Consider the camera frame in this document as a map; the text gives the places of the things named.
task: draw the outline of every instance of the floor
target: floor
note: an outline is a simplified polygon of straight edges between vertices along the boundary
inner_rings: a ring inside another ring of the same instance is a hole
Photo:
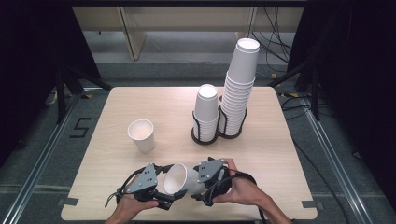
[[[221,85],[223,79],[216,78],[223,77],[236,41],[234,33],[150,32],[139,59],[131,61],[123,33],[85,32],[84,35],[103,80],[113,86],[199,85],[210,80]],[[282,34],[282,41],[292,46],[293,34]],[[272,44],[270,48],[280,58],[287,59],[287,53],[279,45]],[[175,72],[175,66],[183,71],[184,76],[195,79],[184,80],[179,71]],[[282,76],[286,68],[287,63],[261,50],[255,85],[268,84],[274,77]],[[138,75],[134,69],[140,69]],[[180,81],[158,78],[164,76],[180,78]],[[317,219],[300,222],[396,223],[395,211],[370,171],[356,158],[359,155],[352,155],[353,146],[325,100],[320,99],[321,120],[317,122],[310,118],[307,98],[290,97],[295,93],[295,78],[276,87],[276,92],[279,93],[279,102],[284,104],[285,119],[297,143],[296,150],[318,209]],[[16,213],[14,220],[19,223],[68,223],[60,217],[64,199],[73,184],[107,95],[91,83],[81,82],[87,94],[80,99],[75,96],[67,99],[71,111],[68,123],[63,127],[56,125],[57,108],[52,102],[54,94],[50,95],[48,108],[43,110],[25,136],[27,147],[15,150],[0,169],[2,220],[7,218],[8,210],[15,209],[11,205],[16,204],[20,212]],[[76,120],[85,117],[90,118],[82,121],[90,127],[88,137],[71,140],[69,135],[75,131]],[[54,136],[56,129],[60,131],[59,136]],[[48,158],[42,160],[41,167],[37,167],[36,162],[41,160],[40,155],[44,152],[48,152]],[[40,172],[32,177],[32,170]],[[15,203],[21,196],[21,189],[28,189],[30,193],[24,195],[27,200]]]

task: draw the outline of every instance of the hand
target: hand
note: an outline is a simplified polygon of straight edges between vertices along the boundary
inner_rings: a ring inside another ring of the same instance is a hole
[[[235,175],[237,168],[233,159],[225,159],[225,162],[230,168],[230,176]],[[245,178],[233,178],[231,190],[226,194],[217,196],[212,202],[256,205],[264,212],[271,223],[291,223],[268,194]]]
[[[139,202],[133,194],[124,194],[117,204],[117,208],[113,215],[108,218],[106,224],[121,224],[128,223],[138,213],[143,210],[154,208],[158,206],[157,201]]]

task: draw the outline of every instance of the stack of paper cups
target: stack of paper cups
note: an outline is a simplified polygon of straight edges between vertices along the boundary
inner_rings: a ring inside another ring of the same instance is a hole
[[[236,44],[224,83],[219,122],[221,133],[233,136],[241,129],[256,77],[259,50],[260,44],[254,39],[242,38]]]
[[[210,142],[216,136],[219,122],[219,97],[216,87],[205,84],[198,90],[193,111],[193,134],[201,142]]]

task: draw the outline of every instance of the gray floor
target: gray floor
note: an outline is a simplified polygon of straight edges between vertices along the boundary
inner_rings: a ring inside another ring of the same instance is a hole
[[[133,62],[130,60],[122,33],[103,32],[99,35],[96,32],[86,32],[85,36],[103,80],[114,86],[197,86],[204,83],[221,86],[236,43],[234,33],[148,33],[139,60]],[[291,45],[293,34],[282,34],[282,40]],[[282,53],[280,48],[276,48],[275,45],[272,47],[275,52]],[[255,85],[267,85],[272,81],[272,74],[281,76],[286,67],[286,63],[262,50]],[[295,92],[293,88],[295,79],[296,77],[276,87],[276,92],[279,94]],[[81,82],[85,87],[95,87],[84,80]],[[105,92],[97,91],[92,97],[82,97],[78,100],[30,200],[19,217],[20,223],[66,223],[60,217],[62,211],[60,202],[67,197],[73,184],[106,98]],[[288,99],[279,96],[281,104]],[[396,223],[395,212],[370,171],[362,161],[352,156],[353,146],[348,141],[342,124],[337,121],[326,101],[320,99],[320,102],[320,125],[324,128],[353,186],[362,198],[371,220],[373,223]],[[297,106],[303,103],[300,99],[292,99],[285,106]],[[300,222],[346,223],[342,212],[344,208],[350,223],[359,223],[314,132],[308,113],[309,111],[304,107],[284,111],[291,136],[325,177],[342,206],[334,199],[313,164],[299,149],[296,149],[309,188],[318,205],[316,219],[300,220]],[[81,133],[74,129],[80,118],[90,118],[83,121],[84,126],[89,127],[86,137],[70,138],[70,135]],[[56,104],[49,105],[37,118],[29,134],[25,136],[27,147],[15,150],[0,169],[1,219],[7,214],[8,208],[16,199],[21,186],[50,139],[56,119]]]

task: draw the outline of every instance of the wooden table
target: wooden table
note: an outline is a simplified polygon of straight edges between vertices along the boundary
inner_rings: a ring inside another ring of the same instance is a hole
[[[219,95],[223,88],[218,87]],[[157,165],[184,163],[191,168],[207,157],[233,158],[240,171],[254,176],[260,188],[271,195],[289,218],[313,219],[316,208],[303,208],[313,201],[303,169],[274,89],[255,87],[247,105],[241,135],[219,138],[201,146],[191,139],[192,116],[198,87],[115,88],[93,133],[65,205],[65,220],[105,220],[116,207],[115,199],[104,207],[107,197],[135,170],[150,162]],[[136,119],[154,124],[156,147],[141,153],[128,137],[127,128]],[[163,190],[164,174],[158,175]],[[258,220],[255,206],[234,203],[204,206],[189,196],[175,201],[169,211],[150,209],[134,220]]]

